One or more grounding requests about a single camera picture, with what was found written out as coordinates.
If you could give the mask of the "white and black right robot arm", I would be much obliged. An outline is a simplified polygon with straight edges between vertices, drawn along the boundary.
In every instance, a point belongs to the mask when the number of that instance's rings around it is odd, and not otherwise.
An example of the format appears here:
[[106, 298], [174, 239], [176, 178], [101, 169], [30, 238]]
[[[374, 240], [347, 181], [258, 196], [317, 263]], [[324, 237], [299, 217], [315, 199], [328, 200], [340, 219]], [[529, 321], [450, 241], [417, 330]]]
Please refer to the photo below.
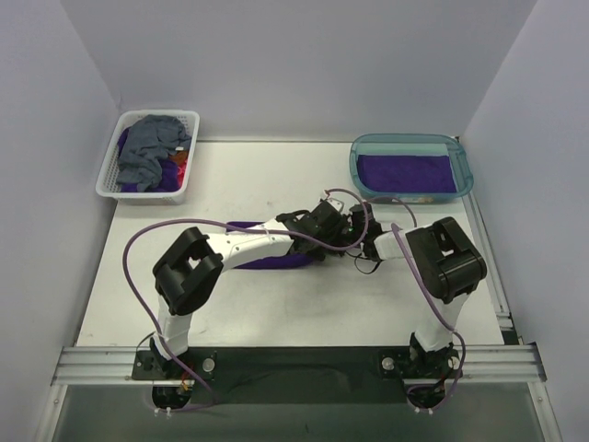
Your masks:
[[426, 361], [447, 354], [462, 308], [487, 276], [486, 262], [462, 227], [445, 217], [425, 227], [384, 231], [369, 204], [353, 206], [350, 219], [354, 238], [368, 228], [359, 257], [376, 263], [405, 260], [425, 297], [427, 308], [410, 337], [411, 357]]

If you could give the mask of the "grey towel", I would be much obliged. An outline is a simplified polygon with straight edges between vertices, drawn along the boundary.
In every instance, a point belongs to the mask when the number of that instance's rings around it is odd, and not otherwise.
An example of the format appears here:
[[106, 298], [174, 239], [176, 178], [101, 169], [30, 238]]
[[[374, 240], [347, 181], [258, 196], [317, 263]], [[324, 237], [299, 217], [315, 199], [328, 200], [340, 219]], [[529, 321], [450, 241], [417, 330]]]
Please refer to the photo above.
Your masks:
[[190, 153], [192, 137], [176, 117], [150, 114], [128, 129], [117, 160], [116, 183], [122, 192], [143, 193], [150, 185], [157, 185], [162, 174], [159, 159], [182, 150]]

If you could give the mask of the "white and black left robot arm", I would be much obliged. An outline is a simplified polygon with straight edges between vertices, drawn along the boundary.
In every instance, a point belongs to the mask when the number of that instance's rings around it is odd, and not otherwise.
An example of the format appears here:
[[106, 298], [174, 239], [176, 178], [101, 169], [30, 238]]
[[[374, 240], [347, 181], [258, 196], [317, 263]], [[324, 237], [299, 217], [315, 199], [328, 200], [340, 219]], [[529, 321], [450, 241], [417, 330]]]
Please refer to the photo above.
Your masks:
[[197, 227], [184, 230], [156, 263], [153, 275], [159, 294], [160, 331], [153, 344], [163, 360], [188, 351], [192, 314], [209, 300], [222, 273], [250, 262], [306, 255], [323, 260], [332, 251], [353, 243], [357, 229], [341, 212], [342, 204], [322, 200], [316, 208], [284, 213], [240, 231], [204, 234]]

